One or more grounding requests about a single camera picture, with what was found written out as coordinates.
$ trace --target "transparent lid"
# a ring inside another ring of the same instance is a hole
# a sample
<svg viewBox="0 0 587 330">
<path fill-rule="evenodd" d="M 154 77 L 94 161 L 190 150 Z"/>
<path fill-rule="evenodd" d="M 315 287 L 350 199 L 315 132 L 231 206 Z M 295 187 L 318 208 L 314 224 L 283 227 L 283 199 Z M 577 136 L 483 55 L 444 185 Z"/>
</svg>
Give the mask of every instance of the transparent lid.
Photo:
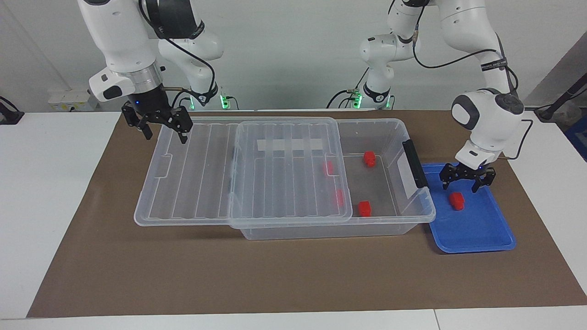
<svg viewBox="0 0 587 330">
<path fill-rule="evenodd" d="M 227 224 L 234 138 L 242 119 L 193 118 L 186 144 L 162 127 L 134 220 L 138 225 Z"/>
<path fill-rule="evenodd" d="M 228 223 L 233 228 L 343 223 L 352 205 L 332 118 L 238 125 Z"/>
</svg>

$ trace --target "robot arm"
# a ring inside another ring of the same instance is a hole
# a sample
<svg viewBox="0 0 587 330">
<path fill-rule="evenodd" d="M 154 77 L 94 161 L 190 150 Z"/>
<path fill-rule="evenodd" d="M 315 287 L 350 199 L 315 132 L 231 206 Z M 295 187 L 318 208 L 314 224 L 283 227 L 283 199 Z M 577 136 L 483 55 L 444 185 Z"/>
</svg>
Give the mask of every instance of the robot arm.
<svg viewBox="0 0 587 330">
<path fill-rule="evenodd" d="M 517 131 L 524 105 L 512 85 L 501 41 L 491 27 L 484 0 L 436 0 L 444 40 L 451 47 L 476 53 L 486 88 L 461 94 L 451 107 L 453 118 L 471 131 L 457 153 L 457 166 L 447 164 L 440 174 L 445 188 L 459 179 L 475 180 L 473 191 L 490 185 L 495 171 L 488 164 L 497 160 Z"/>
<path fill-rule="evenodd" d="M 414 57 L 412 36 L 420 11 L 420 8 L 405 5 L 402 0 L 394 0 L 387 16 L 387 25 L 392 32 L 372 36 L 361 43 L 361 58 L 369 66 L 369 72 L 361 87 L 360 107 L 381 109 L 387 105 L 394 76 L 389 63 Z M 420 44 L 416 42 L 416 52 L 420 50 Z"/>
<path fill-rule="evenodd" d="M 224 47 L 218 36 L 209 31 L 204 31 L 197 39 L 175 39 L 173 41 L 207 62 L 219 59 L 224 53 Z M 194 107 L 203 109 L 219 90 L 217 85 L 210 88 L 210 83 L 214 81 L 212 70 L 166 40 L 159 41 L 159 52 L 184 72 L 191 90 L 197 96 L 193 97 L 193 101 L 196 101 L 193 102 Z"/>
<path fill-rule="evenodd" d="M 88 30 L 104 54 L 107 65 L 90 78 L 90 88 L 102 102 L 128 96 L 123 114 L 129 126 L 136 126 L 147 139 L 152 136 L 148 123 L 159 123 L 177 131 L 181 142 L 185 143 L 193 125 L 191 118 L 184 107 L 173 109 L 169 105 L 143 19 L 149 20 L 160 39 L 181 39 L 190 48 L 196 44 L 193 40 L 206 35 L 204 22 L 190 0 L 139 1 L 77 0 Z M 216 53 L 220 53 L 217 57 L 222 55 L 221 46 L 216 48 Z M 205 96 L 204 100 L 199 99 L 203 105 L 218 90 L 213 79 L 210 80 L 210 89 L 200 94 Z"/>
<path fill-rule="evenodd" d="M 473 191 L 477 191 L 491 184 L 495 171 L 488 164 L 496 161 L 516 132 L 524 111 L 501 42 L 487 18 L 485 0 L 394 0 L 387 19 L 392 33 L 369 38 L 361 46 L 363 60 L 370 67 L 362 105 L 383 107 L 393 79 L 387 64 L 418 54 L 417 21 L 427 5 L 438 6 L 446 43 L 474 54 L 485 77 L 486 88 L 459 95 L 453 102 L 453 118 L 470 130 L 471 136 L 456 155 L 459 164 L 447 164 L 441 173 L 445 188 L 452 181 L 472 179 Z"/>
</svg>

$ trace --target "red cube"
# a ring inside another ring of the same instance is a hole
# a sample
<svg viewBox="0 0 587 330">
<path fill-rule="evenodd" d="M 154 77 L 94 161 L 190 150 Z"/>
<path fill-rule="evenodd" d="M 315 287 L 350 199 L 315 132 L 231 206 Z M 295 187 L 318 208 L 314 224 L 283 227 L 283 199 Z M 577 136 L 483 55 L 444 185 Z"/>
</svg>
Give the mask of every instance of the red cube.
<svg viewBox="0 0 587 330">
<path fill-rule="evenodd" d="M 375 158 L 375 153 L 372 151 L 366 151 L 363 155 L 363 162 L 365 163 L 365 165 L 367 165 L 367 167 L 375 167 L 375 164 L 377 162 Z"/>
<path fill-rule="evenodd" d="M 369 201 L 359 202 L 359 215 L 361 217 L 371 216 L 371 203 Z"/>
<path fill-rule="evenodd" d="M 465 209 L 465 197 L 461 193 L 452 193 L 448 197 L 448 201 L 457 211 L 463 211 Z"/>
</svg>

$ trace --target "black stand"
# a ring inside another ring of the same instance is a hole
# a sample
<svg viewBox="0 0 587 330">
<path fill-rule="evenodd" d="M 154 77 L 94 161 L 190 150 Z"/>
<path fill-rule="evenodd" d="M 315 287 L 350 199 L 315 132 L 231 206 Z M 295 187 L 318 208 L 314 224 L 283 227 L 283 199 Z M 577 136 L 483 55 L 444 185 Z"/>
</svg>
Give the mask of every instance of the black stand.
<svg viewBox="0 0 587 330">
<path fill-rule="evenodd" d="M 25 115 L 24 112 L 8 110 L 2 103 L 0 103 L 0 113 L 4 116 L 4 120 L 0 120 L 0 125 L 16 125 Z"/>
<path fill-rule="evenodd" d="M 544 111 L 535 110 L 534 113 L 540 119 L 541 122 L 547 122 L 552 119 L 552 115 L 568 100 L 570 100 L 573 95 L 577 94 L 581 87 L 587 85 L 587 73 L 584 74 L 576 83 L 569 88 L 558 100 L 555 101 L 548 109 Z"/>
</svg>

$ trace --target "clear plastic storage box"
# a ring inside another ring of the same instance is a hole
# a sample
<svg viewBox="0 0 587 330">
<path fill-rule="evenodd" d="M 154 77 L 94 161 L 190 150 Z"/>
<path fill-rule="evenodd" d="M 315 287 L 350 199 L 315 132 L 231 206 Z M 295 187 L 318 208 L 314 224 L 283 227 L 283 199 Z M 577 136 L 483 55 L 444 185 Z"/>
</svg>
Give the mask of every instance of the clear plastic storage box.
<svg viewBox="0 0 587 330">
<path fill-rule="evenodd" d="M 397 119 L 200 117 L 186 144 L 162 127 L 139 225 L 230 225 L 247 239 L 400 235 L 436 212 Z M 376 166 L 363 163 L 365 151 Z M 368 200 L 371 217 L 359 217 Z"/>
</svg>

